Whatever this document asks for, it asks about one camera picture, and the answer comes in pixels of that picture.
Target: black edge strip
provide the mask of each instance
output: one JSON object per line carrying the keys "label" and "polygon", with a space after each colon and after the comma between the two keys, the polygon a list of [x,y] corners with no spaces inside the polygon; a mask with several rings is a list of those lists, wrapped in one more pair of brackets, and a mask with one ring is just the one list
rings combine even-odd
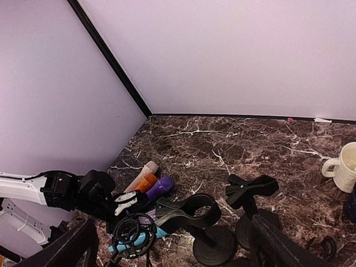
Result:
{"label": "black edge strip", "polygon": [[21,260],[24,258],[17,255],[16,253],[4,248],[3,246],[0,245],[0,255],[4,256],[5,258],[14,261],[15,263],[19,263]]}
{"label": "black edge strip", "polygon": [[100,34],[98,31],[95,29],[93,23],[90,21],[88,18],[87,14],[85,14],[83,8],[80,6],[77,0],[67,0],[67,2],[71,5],[72,9],[74,10],[75,14],[79,18],[79,20],[82,22],[84,28],[87,30],[91,38],[93,39],[94,43],[97,45],[101,53],[104,55],[105,59],[115,72],[115,74],[118,76],[128,93],[131,95],[133,100],[136,102],[136,104],[139,106],[141,109],[142,113],[148,118],[152,116],[152,112],[150,111],[149,107],[146,105],[128,76],[125,74],[123,71],[122,67],[118,63],[118,61],[115,59],[113,54],[111,53],[110,49],[108,46],[105,44],[104,40],[101,38]]}
{"label": "black edge strip", "polygon": [[[296,121],[314,121],[314,118],[307,117],[284,117],[284,116],[260,116],[260,115],[233,115],[233,114],[185,114],[185,113],[155,113],[154,116],[189,116],[189,117],[228,117],[228,118],[260,118],[260,119],[271,119],[271,120],[287,120],[288,118],[292,118]],[[348,120],[334,120],[332,118],[326,118],[326,120],[331,120],[333,123],[344,123],[344,124],[356,124],[356,121],[348,121]]]}

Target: purple bottle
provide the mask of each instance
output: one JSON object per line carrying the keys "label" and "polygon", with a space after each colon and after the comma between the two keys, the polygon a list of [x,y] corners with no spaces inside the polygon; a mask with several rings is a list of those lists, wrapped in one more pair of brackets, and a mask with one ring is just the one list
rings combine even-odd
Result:
{"label": "purple bottle", "polygon": [[154,201],[160,195],[167,193],[173,187],[173,181],[168,176],[163,176],[155,185],[146,193],[149,197],[149,203]]}
{"label": "purple bottle", "polygon": [[344,205],[344,212],[351,222],[356,223],[356,184]]}

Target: black frame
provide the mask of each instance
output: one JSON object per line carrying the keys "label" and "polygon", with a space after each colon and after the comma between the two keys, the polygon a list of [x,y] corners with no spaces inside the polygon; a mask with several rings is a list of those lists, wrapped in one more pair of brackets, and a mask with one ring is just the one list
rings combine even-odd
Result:
{"label": "black frame", "polygon": [[150,108],[140,96],[139,92],[136,90],[135,86],[132,84],[126,73],[123,71],[122,67],[115,59],[108,46],[105,44],[98,31],[95,29],[93,23],[90,21],[88,15],[85,13],[81,5],[78,3],[77,0],[67,1],[74,10],[79,20],[82,22],[84,28],[89,33],[90,37],[93,39],[94,43],[97,45],[97,47],[115,72],[115,74],[118,76],[118,78],[120,79],[128,93],[131,95],[133,100],[136,102],[142,113],[146,116],[146,118],[152,116]]}

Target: wall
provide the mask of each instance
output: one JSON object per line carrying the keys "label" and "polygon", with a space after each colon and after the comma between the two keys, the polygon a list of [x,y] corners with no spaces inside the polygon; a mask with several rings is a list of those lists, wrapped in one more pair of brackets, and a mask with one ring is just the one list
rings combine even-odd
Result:
{"label": "wall", "polygon": [[[106,170],[145,118],[65,0],[0,1],[0,171]],[[69,214],[18,202],[44,223]],[[0,245],[40,247],[0,219]]]}
{"label": "wall", "polygon": [[355,1],[80,2],[154,113],[356,120]]}

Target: orange marker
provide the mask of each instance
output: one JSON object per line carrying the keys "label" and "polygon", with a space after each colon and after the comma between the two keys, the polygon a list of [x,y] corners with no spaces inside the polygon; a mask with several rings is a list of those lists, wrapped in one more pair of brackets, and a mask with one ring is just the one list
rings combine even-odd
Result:
{"label": "orange marker", "polygon": [[145,177],[140,181],[140,183],[135,187],[135,190],[140,190],[142,193],[145,193],[151,189],[158,181],[157,177],[154,174],[147,174]]}

